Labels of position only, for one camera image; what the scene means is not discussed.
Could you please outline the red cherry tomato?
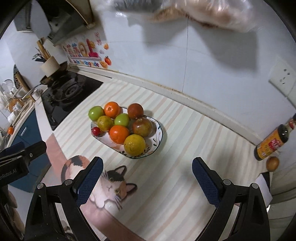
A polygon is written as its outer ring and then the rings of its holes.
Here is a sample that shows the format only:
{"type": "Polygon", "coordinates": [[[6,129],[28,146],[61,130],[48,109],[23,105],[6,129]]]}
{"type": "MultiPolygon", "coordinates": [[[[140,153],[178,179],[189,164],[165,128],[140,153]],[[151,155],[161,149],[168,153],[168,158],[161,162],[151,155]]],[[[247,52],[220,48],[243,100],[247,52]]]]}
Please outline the red cherry tomato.
{"type": "Polygon", "coordinates": [[[93,127],[93,128],[91,129],[91,132],[92,132],[93,136],[96,136],[96,137],[98,137],[98,136],[101,135],[101,130],[100,130],[100,128],[97,127],[97,126],[93,127]]]}

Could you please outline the bright orange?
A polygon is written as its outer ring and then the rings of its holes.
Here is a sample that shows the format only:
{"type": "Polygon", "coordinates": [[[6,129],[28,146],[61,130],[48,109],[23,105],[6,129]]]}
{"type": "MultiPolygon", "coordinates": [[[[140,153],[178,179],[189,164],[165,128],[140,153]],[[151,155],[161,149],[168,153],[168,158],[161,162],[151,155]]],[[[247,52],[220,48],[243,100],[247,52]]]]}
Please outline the bright orange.
{"type": "Polygon", "coordinates": [[[114,125],[109,130],[109,136],[111,140],[116,144],[123,144],[125,139],[130,135],[130,131],[127,127],[121,125],[114,125]]]}
{"type": "Polygon", "coordinates": [[[117,102],[110,101],[105,105],[104,113],[106,116],[115,119],[120,114],[120,106],[117,102]]]}

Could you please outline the yellow orange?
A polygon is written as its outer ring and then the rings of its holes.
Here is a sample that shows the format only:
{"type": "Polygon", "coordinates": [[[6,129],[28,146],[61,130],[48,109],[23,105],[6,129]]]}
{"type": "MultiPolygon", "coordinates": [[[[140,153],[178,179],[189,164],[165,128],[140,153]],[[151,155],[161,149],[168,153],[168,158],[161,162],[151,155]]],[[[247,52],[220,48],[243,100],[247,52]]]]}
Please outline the yellow orange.
{"type": "Polygon", "coordinates": [[[140,135],[132,134],[125,139],[123,146],[132,157],[139,156],[145,150],[145,140],[140,135]]]}

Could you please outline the yellow-green orange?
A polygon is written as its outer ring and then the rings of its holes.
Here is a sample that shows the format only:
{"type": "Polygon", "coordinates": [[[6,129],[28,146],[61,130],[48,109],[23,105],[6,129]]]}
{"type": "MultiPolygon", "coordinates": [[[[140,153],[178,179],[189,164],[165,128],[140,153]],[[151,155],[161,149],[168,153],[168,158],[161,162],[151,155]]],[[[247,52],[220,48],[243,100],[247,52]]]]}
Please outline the yellow-green orange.
{"type": "Polygon", "coordinates": [[[102,115],[97,120],[97,126],[102,132],[108,132],[114,126],[114,122],[112,118],[102,115]]]}

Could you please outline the large green apple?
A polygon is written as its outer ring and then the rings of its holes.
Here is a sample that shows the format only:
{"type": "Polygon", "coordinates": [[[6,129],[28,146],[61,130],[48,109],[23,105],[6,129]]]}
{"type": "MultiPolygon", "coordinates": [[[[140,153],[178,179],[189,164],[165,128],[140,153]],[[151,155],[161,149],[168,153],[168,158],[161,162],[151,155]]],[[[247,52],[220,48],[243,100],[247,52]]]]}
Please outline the large green apple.
{"type": "Polygon", "coordinates": [[[97,105],[97,106],[94,106],[92,107],[91,109],[89,109],[88,111],[88,117],[92,120],[92,121],[95,121],[97,122],[97,120],[102,116],[104,115],[104,109],[97,105]]]}

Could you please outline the small green apple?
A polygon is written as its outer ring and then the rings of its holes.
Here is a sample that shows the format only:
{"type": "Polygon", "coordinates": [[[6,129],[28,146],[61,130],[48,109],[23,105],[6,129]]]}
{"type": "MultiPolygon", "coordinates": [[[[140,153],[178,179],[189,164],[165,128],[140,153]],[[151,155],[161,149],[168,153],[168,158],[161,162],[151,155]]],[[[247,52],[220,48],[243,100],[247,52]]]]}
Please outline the small green apple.
{"type": "Polygon", "coordinates": [[[114,119],[114,124],[128,127],[130,124],[130,117],[126,113],[121,113],[114,119]]]}

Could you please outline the dark red apple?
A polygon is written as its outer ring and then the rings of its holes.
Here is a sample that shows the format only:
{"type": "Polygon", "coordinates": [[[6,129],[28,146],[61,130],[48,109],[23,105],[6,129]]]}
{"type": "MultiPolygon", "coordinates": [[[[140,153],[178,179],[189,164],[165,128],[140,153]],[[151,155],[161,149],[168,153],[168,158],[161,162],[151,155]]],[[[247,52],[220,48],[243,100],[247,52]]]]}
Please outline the dark red apple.
{"type": "Polygon", "coordinates": [[[148,137],[153,130],[152,122],[147,118],[138,118],[132,125],[132,131],[136,135],[148,137]]]}

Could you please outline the dark orange tangerine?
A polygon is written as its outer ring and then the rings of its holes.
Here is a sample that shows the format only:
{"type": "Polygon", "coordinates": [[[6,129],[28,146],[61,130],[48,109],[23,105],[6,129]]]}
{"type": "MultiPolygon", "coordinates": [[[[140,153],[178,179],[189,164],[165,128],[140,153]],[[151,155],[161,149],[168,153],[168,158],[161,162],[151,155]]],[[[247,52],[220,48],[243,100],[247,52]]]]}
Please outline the dark orange tangerine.
{"type": "Polygon", "coordinates": [[[144,116],[144,109],[138,103],[132,103],[127,109],[128,116],[132,120],[136,120],[137,118],[141,118],[144,116]]]}

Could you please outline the striped cat table mat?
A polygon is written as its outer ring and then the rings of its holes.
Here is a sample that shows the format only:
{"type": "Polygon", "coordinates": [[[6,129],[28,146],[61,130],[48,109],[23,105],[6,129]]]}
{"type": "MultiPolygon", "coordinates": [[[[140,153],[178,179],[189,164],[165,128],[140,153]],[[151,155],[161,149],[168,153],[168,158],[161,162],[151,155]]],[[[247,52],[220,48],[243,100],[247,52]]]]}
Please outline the striped cat table mat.
{"type": "Polygon", "coordinates": [[[125,179],[137,190],[118,209],[105,206],[113,229],[127,230],[129,240],[194,240],[212,213],[192,172],[192,160],[201,157],[221,178],[248,186],[266,171],[256,161],[254,146],[243,137],[174,100],[145,88],[110,79],[79,104],[54,130],[43,132],[49,160],[57,175],[70,157],[99,156],[104,168],[127,167],[125,179]],[[160,146],[150,156],[133,160],[92,137],[88,111],[115,101],[122,107],[141,104],[163,130],[160,146]]]}

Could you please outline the brown kiwi fruit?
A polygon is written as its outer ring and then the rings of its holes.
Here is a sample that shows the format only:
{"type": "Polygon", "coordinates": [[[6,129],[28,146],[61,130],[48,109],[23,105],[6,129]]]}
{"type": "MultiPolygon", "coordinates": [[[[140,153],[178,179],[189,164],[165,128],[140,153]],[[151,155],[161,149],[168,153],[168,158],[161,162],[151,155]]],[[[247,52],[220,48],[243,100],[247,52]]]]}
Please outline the brown kiwi fruit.
{"type": "Polygon", "coordinates": [[[274,172],[280,164],[278,157],[270,157],[266,161],[266,169],[268,172],[274,172]]]}

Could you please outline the oval floral ceramic plate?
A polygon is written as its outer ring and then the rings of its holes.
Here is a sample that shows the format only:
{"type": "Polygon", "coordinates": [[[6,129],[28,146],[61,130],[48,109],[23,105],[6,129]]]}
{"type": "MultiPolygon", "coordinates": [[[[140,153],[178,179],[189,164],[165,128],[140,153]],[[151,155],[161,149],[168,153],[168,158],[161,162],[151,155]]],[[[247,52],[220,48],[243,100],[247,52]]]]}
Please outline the oval floral ceramic plate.
{"type": "Polygon", "coordinates": [[[133,103],[128,108],[118,107],[117,115],[110,115],[111,103],[105,106],[107,114],[92,120],[91,134],[102,144],[131,158],[139,159],[153,154],[163,139],[160,123],[144,114],[144,108],[133,103]]]}

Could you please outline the soy sauce bottle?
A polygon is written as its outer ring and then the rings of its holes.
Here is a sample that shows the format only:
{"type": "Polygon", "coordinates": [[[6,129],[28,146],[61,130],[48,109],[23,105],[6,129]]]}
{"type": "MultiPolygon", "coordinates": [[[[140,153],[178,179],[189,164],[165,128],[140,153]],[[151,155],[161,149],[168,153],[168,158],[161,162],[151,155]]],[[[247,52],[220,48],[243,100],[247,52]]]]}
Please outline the soy sauce bottle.
{"type": "Polygon", "coordinates": [[[295,129],[295,114],[286,124],[280,124],[254,149],[254,156],[261,161],[282,147],[289,139],[290,133],[295,129]]]}

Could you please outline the white utensil holder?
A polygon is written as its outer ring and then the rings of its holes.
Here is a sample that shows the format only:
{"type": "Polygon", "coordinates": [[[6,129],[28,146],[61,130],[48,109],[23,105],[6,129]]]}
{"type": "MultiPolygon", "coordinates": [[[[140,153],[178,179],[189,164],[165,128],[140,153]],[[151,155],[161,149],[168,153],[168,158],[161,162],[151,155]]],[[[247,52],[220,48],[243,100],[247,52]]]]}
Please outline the white utensil holder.
{"type": "Polygon", "coordinates": [[[41,70],[45,73],[47,77],[50,77],[56,71],[60,69],[60,65],[54,56],[51,56],[44,64],[41,66],[41,70]]]}

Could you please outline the black range hood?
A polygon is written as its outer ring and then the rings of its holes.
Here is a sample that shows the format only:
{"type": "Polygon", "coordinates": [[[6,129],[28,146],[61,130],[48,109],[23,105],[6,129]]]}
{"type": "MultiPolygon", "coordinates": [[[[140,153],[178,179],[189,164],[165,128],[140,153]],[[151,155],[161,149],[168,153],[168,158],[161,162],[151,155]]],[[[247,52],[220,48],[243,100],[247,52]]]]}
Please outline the black range hood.
{"type": "Polygon", "coordinates": [[[16,30],[33,32],[40,41],[61,44],[73,35],[93,28],[90,1],[29,1],[14,18],[16,30]]]}

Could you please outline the colourful wall sticker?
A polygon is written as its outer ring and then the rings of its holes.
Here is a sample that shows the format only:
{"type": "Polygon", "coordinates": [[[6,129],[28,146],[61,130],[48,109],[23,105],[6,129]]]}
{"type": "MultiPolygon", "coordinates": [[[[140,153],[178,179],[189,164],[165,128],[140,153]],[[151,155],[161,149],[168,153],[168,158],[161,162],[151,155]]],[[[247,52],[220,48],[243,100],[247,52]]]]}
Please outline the colourful wall sticker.
{"type": "Polygon", "coordinates": [[[74,36],[61,46],[70,64],[103,69],[112,66],[109,44],[98,31],[74,36]]]}

